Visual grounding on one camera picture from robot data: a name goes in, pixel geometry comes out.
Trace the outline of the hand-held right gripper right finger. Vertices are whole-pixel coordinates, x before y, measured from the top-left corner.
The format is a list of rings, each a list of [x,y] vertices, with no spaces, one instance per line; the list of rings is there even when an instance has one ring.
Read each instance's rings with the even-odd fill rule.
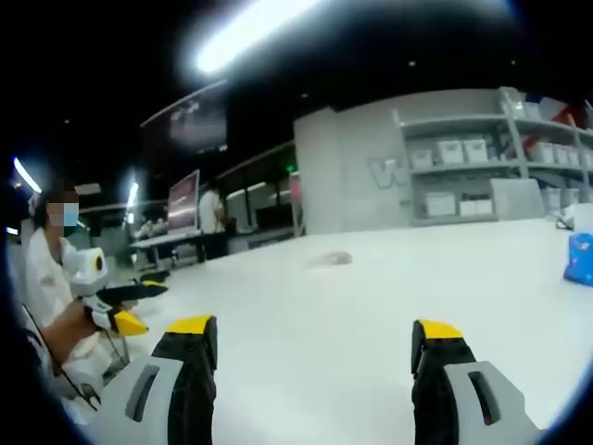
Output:
[[[413,322],[410,372],[416,444],[538,442],[524,394],[491,362],[476,360],[452,325]]]

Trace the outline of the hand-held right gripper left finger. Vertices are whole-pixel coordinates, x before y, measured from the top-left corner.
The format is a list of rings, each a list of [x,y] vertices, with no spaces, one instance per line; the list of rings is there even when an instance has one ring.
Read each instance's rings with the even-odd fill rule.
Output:
[[[210,444],[217,366],[215,316],[171,324],[151,355],[104,388],[87,437],[93,444]]]

